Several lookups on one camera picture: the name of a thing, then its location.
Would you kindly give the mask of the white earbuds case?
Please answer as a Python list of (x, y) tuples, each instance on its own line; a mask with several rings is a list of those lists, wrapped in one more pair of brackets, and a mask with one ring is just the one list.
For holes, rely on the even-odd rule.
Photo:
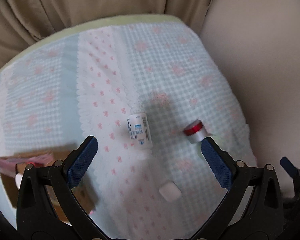
[(182, 195), (181, 190), (172, 181), (167, 181), (159, 188), (159, 193), (167, 202), (173, 202)]

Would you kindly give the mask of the red silver cream jar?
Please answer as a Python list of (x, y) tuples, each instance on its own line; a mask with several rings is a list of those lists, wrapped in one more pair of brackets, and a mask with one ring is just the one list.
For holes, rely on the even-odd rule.
[(195, 120), (186, 126), (183, 133), (191, 144), (199, 143), (210, 136), (210, 133), (206, 130), (201, 120)]

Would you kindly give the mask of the white medicine bottle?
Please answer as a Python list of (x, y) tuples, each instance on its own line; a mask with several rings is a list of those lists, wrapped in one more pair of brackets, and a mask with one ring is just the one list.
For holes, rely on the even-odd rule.
[(152, 156), (153, 142), (146, 113), (132, 114), (127, 119), (129, 138), (140, 160)]

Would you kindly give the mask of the open cardboard box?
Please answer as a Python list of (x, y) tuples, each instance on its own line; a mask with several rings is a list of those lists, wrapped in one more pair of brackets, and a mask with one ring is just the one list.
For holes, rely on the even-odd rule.
[(17, 201), (19, 196), (19, 183), (17, 182), (16, 177), (18, 176), (18, 174), (23, 175), (26, 166), (28, 164), (32, 164), (36, 167), (36, 171), (39, 174), (39, 181), (43, 183), (46, 187), (51, 203), (53, 204), (53, 207), (55, 208), (58, 217), (61, 220), (65, 221), (66, 217), (61, 209), (61, 206), (49, 181), (49, 172), (48, 170), (42, 172), (39, 171), (39, 169), (41, 167), (49, 168), (57, 160), (64, 161), (69, 154), (69, 150), (45, 150), (18, 153), (12, 156), (0, 157), (0, 176), (12, 206), (17, 207)]

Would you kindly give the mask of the beige curtain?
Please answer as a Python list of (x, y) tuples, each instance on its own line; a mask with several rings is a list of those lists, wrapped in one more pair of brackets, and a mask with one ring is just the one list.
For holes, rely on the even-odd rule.
[(199, 32), (212, 0), (0, 0), (0, 68), (65, 28), (131, 14), (177, 16)]

